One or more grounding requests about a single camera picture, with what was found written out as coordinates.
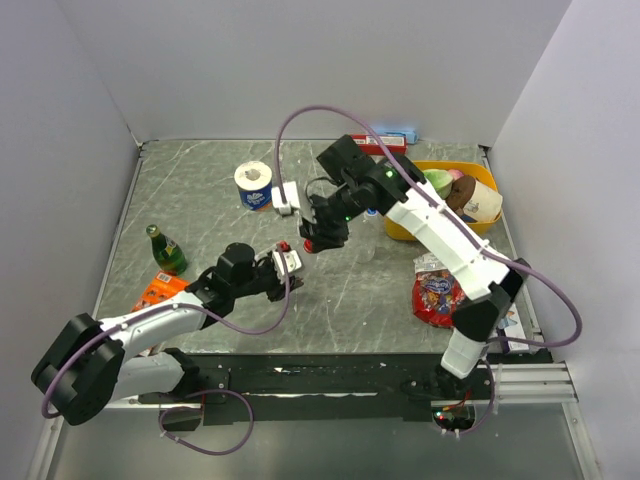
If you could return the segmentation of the clear plastic bottle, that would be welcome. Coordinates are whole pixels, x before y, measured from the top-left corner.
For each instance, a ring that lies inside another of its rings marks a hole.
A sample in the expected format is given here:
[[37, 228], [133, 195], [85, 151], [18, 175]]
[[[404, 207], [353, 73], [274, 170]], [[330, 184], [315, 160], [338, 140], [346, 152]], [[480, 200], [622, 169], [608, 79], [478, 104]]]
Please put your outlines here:
[[368, 216], [365, 212], [362, 215], [362, 221], [359, 226], [359, 247], [357, 259], [360, 263], [367, 263], [371, 261], [376, 250], [378, 212], [375, 217]]

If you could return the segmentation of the toilet paper roll blue wrapper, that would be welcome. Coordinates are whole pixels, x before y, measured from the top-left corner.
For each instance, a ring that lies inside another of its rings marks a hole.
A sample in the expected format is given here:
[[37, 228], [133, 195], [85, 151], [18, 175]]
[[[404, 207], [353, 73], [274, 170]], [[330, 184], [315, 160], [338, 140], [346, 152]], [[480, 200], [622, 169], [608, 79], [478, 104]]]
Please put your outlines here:
[[264, 211], [272, 204], [272, 171], [261, 161], [249, 161], [239, 165], [234, 172], [234, 182], [242, 205], [250, 211]]

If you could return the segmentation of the green glass bottle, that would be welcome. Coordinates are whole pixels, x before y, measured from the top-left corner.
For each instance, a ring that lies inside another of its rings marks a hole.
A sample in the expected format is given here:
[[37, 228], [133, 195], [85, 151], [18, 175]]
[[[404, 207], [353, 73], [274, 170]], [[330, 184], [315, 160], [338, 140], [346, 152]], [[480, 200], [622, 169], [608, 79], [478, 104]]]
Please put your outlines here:
[[170, 237], [161, 232], [155, 224], [146, 227], [146, 233], [151, 241], [154, 260], [159, 268], [170, 275], [178, 276], [184, 273], [188, 262], [182, 248]]

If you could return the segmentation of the red rectangular box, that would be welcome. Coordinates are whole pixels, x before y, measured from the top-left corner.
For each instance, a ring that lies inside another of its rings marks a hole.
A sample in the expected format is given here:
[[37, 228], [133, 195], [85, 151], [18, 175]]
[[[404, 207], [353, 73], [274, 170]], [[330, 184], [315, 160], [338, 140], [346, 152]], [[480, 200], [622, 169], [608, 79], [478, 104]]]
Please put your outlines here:
[[[382, 156], [384, 154], [383, 149], [374, 136], [352, 134], [351, 138], [359, 148], [368, 155]], [[382, 135], [380, 140], [391, 153], [405, 154], [407, 152], [407, 142], [404, 136]]]

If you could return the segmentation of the yellow plastic basket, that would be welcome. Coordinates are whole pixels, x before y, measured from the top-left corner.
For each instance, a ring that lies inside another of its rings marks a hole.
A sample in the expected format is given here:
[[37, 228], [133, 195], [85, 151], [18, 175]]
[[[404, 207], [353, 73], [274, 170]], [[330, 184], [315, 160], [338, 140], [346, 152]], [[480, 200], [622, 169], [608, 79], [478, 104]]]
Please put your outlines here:
[[[414, 160], [414, 163], [421, 169], [444, 169], [460, 170], [463, 174], [471, 175], [488, 188], [498, 191], [496, 181], [490, 170], [476, 163], [450, 161], [450, 160]], [[478, 235], [484, 235], [502, 216], [502, 211], [488, 222], [471, 222], [467, 225]], [[416, 239], [404, 227], [394, 223], [389, 218], [384, 218], [386, 234], [393, 240], [415, 242]]]

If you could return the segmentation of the brown bread toy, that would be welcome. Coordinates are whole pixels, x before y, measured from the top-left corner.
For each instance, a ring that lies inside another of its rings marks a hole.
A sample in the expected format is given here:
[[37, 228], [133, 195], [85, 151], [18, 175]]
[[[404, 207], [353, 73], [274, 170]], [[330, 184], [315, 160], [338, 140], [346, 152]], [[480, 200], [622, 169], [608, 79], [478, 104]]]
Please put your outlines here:
[[451, 191], [446, 198], [447, 205], [455, 212], [462, 211], [475, 192], [476, 179], [470, 175], [464, 175], [455, 180], [451, 185]]

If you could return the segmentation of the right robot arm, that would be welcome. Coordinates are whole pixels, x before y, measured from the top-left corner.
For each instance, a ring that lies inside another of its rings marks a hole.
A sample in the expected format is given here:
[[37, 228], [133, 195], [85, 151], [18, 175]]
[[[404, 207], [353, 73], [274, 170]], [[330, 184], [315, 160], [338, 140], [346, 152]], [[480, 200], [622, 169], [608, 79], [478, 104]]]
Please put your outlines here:
[[524, 286], [528, 266], [500, 254], [467, 226], [406, 156], [384, 154], [375, 161], [344, 135], [317, 158], [337, 187], [331, 196], [310, 199], [295, 183], [277, 181], [283, 191], [273, 197], [298, 211], [300, 234], [312, 252], [343, 247], [349, 223], [373, 209], [435, 255], [466, 296], [453, 314], [437, 374], [439, 391], [456, 399], [471, 388], [471, 372]]

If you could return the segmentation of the blue packet behind box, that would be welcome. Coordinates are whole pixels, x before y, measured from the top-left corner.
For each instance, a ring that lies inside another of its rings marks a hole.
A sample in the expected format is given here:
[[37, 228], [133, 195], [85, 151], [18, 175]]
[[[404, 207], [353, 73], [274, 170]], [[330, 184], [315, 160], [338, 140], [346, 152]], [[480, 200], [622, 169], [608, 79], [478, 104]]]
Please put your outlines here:
[[420, 139], [418, 132], [409, 127], [375, 126], [374, 131], [380, 136], [402, 136], [408, 145], [414, 145]]

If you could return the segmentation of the red snack bag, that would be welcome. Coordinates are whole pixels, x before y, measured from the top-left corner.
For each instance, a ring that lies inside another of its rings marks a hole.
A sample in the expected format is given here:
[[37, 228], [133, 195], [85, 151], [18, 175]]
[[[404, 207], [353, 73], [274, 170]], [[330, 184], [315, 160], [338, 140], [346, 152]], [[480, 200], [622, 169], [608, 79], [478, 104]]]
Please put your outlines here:
[[424, 323], [451, 329], [453, 314], [466, 300], [458, 281], [432, 253], [414, 259], [412, 310]]

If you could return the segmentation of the green lettuce toy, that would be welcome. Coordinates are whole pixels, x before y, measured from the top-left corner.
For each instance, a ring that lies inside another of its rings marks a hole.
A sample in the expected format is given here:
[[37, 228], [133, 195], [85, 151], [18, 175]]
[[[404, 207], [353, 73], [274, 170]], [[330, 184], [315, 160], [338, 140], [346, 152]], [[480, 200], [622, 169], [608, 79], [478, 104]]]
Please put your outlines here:
[[454, 183], [454, 177], [448, 170], [427, 169], [423, 171], [423, 175], [442, 199], [446, 199], [449, 196], [452, 190], [452, 184]]

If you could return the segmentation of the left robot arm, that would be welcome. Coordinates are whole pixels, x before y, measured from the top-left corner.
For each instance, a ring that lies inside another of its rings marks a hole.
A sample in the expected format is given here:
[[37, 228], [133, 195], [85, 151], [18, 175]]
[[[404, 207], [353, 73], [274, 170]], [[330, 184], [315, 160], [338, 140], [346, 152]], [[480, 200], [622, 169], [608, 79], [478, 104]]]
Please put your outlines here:
[[83, 313], [70, 319], [31, 374], [43, 393], [41, 414], [81, 425], [109, 403], [146, 393], [166, 393], [177, 402], [198, 389], [198, 369], [178, 351], [148, 349], [181, 334], [214, 324], [245, 335], [268, 328], [240, 327], [226, 317], [237, 300], [264, 294], [271, 302], [290, 299], [304, 269], [298, 251], [285, 242], [256, 253], [232, 243], [217, 263], [182, 291], [142, 310], [96, 320]]

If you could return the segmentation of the red label clear bottle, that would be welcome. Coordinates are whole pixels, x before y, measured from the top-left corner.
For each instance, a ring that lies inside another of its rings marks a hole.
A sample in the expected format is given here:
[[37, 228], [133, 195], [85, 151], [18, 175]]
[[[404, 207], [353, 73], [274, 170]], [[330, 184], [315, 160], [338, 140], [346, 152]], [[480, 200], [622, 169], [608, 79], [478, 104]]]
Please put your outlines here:
[[316, 224], [314, 222], [306, 219], [304, 216], [300, 217], [299, 234], [303, 239], [303, 249], [309, 254], [315, 253], [313, 244], [315, 226]]

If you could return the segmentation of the beige paper cup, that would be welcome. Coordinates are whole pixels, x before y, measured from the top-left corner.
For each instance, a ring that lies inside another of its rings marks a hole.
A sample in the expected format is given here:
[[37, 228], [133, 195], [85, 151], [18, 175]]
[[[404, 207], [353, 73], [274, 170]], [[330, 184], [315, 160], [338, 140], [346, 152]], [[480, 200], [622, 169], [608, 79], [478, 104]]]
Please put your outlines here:
[[502, 195], [476, 180], [475, 192], [462, 211], [458, 211], [468, 221], [491, 222], [501, 212]]

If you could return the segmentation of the orange snack box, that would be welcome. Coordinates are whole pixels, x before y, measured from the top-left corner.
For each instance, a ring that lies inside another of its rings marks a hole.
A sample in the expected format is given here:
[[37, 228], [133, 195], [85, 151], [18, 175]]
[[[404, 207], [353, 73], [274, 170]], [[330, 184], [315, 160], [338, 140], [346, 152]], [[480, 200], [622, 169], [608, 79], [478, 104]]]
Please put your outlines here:
[[136, 312], [156, 305], [182, 292], [189, 282], [179, 276], [158, 271], [131, 309]]

